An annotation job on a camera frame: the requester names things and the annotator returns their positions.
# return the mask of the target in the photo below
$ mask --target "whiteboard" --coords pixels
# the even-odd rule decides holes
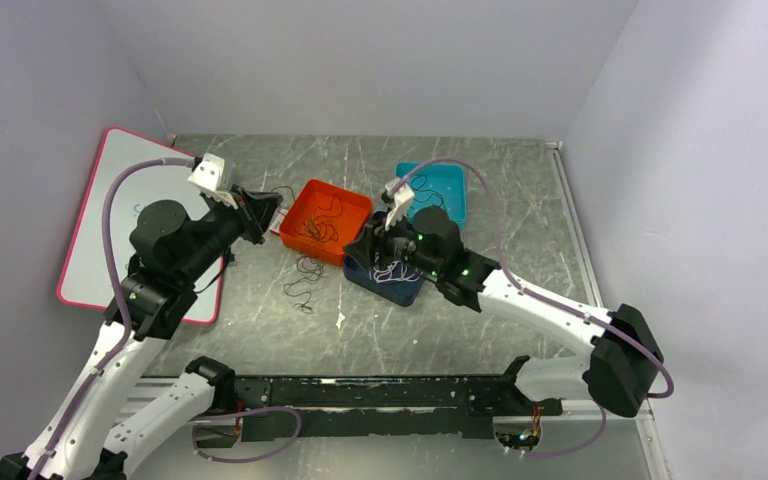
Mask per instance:
[[[78,223],[72,234],[72,243],[60,274],[57,296],[68,305],[105,309],[113,298],[101,243],[101,208],[107,190],[119,173],[130,165],[161,157],[192,158],[192,155],[161,145],[121,128],[104,132],[96,156]],[[113,255],[119,278],[127,274],[128,261],[134,248],[128,241],[136,226],[137,216],[146,206],[157,200],[179,202],[197,220],[207,213],[207,205],[198,190],[187,183],[190,171],[182,167],[152,167],[129,176],[113,200],[110,232],[113,236]],[[196,290],[219,273],[221,260],[217,260],[196,282]],[[219,308],[221,279],[200,294],[184,321],[206,324],[216,319]]]

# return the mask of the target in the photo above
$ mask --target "table surface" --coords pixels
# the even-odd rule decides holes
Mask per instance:
[[[210,152],[235,164],[234,180],[249,190],[311,178],[370,196],[377,206],[396,164],[454,156],[474,163],[501,199],[503,243],[514,271],[580,302],[586,279],[576,254],[552,156],[544,142],[519,139],[379,136],[179,135],[175,147]],[[491,258],[488,197],[467,178],[464,244]],[[501,373],[518,355],[569,354],[515,320],[456,307],[426,282],[415,303],[397,306],[348,282],[326,266],[311,289],[313,313],[294,308],[285,283],[300,277],[299,253],[270,235],[253,246],[238,241],[225,273],[219,317],[208,326],[181,325],[146,375],[178,376],[209,355],[238,374],[411,375]],[[338,320],[345,317],[341,325]]]

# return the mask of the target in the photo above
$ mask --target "light blue plastic basket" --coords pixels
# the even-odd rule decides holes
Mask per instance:
[[[404,176],[417,165],[410,162],[396,165],[396,176]],[[425,207],[439,205],[458,227],[463,228],[466,223],[466,178],[463,168],[457,165],[430,165],[414,175],[408,185],[414,191],[408,219],[413,219],[413,215]]]

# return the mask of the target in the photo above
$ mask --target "wall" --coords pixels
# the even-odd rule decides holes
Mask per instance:
[[[87,358],[100,314],[55,284],[104,127],[163,130],[92,2],[0,1],[0,457],[24,450]]]
[[[606,299],[676,377],[675,478],[768,478],[768,1],[641,0],[563,156]]]
[[[100,0],[173,132],[560,139],[636,0]]]

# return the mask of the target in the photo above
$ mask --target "gray wall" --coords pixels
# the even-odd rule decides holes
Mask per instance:
[[[0,456],[51,418],[100,325],[54,292],[109,125],[163,134],[101,10],[0,1]]]
[[[603,292],[676,376],[675,478],[768,478],[768,1],[641,0],[565,143]]]
[[[100,0],[173,132],[560,139],[636,0]]]

